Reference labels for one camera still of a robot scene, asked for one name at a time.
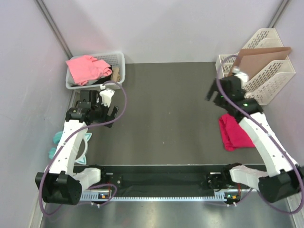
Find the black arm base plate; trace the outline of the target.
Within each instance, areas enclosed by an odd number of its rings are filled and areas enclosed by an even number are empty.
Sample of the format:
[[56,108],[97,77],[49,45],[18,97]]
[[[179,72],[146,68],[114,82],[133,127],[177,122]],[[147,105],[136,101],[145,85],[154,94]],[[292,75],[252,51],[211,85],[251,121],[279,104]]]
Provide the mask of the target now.
[[222,165],[120,165],[101,167],[101,183],[117,186],[118,197],[204,197],[230,186]]

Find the magenta t shirt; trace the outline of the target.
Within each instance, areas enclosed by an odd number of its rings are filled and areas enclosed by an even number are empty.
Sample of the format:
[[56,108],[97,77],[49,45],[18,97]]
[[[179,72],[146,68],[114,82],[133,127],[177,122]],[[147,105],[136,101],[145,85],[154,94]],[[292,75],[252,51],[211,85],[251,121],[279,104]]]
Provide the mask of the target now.
[[232,152],[237,149],[255,148],[252,140],[233,116],[224,114],[218,119],[218,123],[226,151]]

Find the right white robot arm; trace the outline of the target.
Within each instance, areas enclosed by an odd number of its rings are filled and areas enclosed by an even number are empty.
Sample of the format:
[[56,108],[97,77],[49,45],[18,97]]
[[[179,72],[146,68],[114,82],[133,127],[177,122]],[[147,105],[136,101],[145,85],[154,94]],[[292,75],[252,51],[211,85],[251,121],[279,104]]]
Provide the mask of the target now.
[[229,76],[214,79],[206,100],[225,109],[246,132],[259,152],[266,171],[249,168],[241,163],[225,166],[222,183],[233,188],[238,183],[253,188],[269,203],[304,192],[304,169],[284,149],[271,130],[263,108],[254,98],[246,98],[241,79]]

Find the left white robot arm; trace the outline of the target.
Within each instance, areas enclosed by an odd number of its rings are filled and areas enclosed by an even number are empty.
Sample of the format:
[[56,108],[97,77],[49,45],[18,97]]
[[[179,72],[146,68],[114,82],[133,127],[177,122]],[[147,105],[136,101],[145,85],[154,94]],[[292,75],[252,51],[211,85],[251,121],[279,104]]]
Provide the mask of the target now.
[[74,173],[74,165],[88,128],[94,123],[104,123],[109,128],[112,126],[118,112],[115,106],[109,113],[113,96],[114,90],[109,88],[101,92],[83,90],[75,107],[67,111],[52,162],[35,177],[39,195],[45,203],[76,205],[82,192],[92,185],[97,188],[107,185],[108,177],[99,168],[85,168],[80,173]]

